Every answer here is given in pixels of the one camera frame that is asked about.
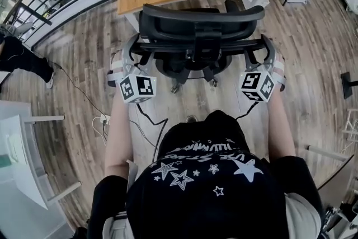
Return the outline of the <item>black floor stand base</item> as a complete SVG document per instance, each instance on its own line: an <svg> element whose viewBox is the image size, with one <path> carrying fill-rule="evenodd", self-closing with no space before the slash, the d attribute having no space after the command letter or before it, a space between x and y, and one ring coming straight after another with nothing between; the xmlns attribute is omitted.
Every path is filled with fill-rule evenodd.
<svg viewBox="0 0 358 239"><path fill-rule="evenodd" d="M352 96L352 88L358 86L358 80L352 81L350 77L350 73L346 72L341 74L341 82L342 82L342 89L343 89L343 97L346 100L350 96Z"/></svg>

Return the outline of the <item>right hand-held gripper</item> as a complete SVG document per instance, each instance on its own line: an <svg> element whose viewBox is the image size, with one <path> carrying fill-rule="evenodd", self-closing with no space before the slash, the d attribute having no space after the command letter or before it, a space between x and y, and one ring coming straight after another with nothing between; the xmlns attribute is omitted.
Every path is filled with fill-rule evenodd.
<svg viewBox="0 0 358 239"><path fill-rule="evenodd" d="M284 61L276 60L276 48L272 41L261 35L267 55L260 63L252 50L245 50L246 71L239 76L239 89L251 101L269 102L275 87L285 89Z"/></svg>

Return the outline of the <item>person's right forearm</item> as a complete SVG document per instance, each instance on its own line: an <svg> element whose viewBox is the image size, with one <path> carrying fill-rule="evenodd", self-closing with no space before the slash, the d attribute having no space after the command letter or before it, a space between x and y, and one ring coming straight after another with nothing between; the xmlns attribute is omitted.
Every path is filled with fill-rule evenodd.
<svg viewBox="0 0 358 239"><path fill-rule="evenodd" d="M270 162L286 156L296 156L293 136L280 94L276 86L267 103L268 109L268 156Z"/></svg>

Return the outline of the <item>black office chair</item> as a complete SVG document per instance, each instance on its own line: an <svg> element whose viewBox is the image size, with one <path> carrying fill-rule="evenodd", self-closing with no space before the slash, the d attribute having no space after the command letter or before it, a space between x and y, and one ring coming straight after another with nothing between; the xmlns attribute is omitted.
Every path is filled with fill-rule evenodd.
<svg viewBox="0 0 358 239"><path fill-rule="evenodd" d="M265 15L263 7L240 10L232 0L225 0L224 5L221 13L217 8L170 10L145 4L131 56L154 52L158 71L175 81L172 93L194 79L194 72L216 87L215 76L229 67L234 55L265 49L261 37L251 39Z"/></svg>

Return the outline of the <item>white metal rack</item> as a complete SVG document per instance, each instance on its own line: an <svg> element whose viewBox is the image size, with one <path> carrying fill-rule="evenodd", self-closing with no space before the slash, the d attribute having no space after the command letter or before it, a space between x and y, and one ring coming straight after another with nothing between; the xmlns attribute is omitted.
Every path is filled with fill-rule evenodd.
<svg viewBox="0 0 358 239"><path fill-rule="evenodd" d="M347 118L342 132L347 134L347 139L358 143L358 109L347 109Z"/></svg>

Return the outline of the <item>dark grey table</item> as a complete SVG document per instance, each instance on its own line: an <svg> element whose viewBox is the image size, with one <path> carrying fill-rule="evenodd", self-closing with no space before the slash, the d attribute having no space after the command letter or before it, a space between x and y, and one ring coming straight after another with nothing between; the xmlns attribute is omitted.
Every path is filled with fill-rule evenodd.
<svg viewBox="0 0 358 239"><path fill-rule="evenodd" d="M349 192L350 184L354 178L355 155L348 156L342 153L330 152L312 145L307 145L305 149L342 162L342 165L318 186L323 206L338 208Z"/></svg>

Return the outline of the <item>white table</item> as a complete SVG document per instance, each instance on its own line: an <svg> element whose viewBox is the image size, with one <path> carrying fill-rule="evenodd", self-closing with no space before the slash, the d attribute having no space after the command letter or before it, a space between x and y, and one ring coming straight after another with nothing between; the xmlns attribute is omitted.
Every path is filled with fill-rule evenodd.
<svg viewBox="0 0 358 239"><path fill-rule="evenodd" d="M16 187L45 209L81 186L77 181L54 194L37 146L34 124L64 119L63 115L33 116L29 103L0 100L0 147L10 158Z"/></svg>

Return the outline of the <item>person's left forearm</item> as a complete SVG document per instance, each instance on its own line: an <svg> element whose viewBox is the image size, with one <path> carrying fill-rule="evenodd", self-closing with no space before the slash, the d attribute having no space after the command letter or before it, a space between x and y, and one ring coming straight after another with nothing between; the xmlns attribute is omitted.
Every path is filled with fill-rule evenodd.
<svg viewBox="0 0 358 239"><path fill-rule="evenodd" d="M134 159L130 130L129 105L119 88L113 98L109 134L105 150L105 176L129 176L129 161Z"/></svg>

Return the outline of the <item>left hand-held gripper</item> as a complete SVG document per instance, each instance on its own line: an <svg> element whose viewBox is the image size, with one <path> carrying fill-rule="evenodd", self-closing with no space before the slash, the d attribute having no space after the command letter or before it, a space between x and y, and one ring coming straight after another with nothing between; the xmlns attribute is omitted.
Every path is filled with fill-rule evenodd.
<svg viewBox="0 0 358 239"><path fill-rule="evenodd" d="M115 61L107 74L107 84L120 90L126 104L138 104L147 101L157 94L157 78L149 76L154 52L143 55L139 67L134 65L131 48L139 40L139 34L133 35L123 44L121 51L122 61Z"/></svg>

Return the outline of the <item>black star-print t-shirt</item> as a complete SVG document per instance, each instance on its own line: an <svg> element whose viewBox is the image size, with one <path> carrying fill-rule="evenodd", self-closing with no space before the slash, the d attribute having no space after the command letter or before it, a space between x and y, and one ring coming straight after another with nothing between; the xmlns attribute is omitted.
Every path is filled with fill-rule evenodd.
<svg viewBox="0 0 358 239"><path fill-rule="evenodd" d="M88 239L125 211L134 239L289 239L285 194L296 193L322 218L305 161L253 155L238 122L217 110L164 136L157 161L129 185L104 178L93 195Z"/></svg>

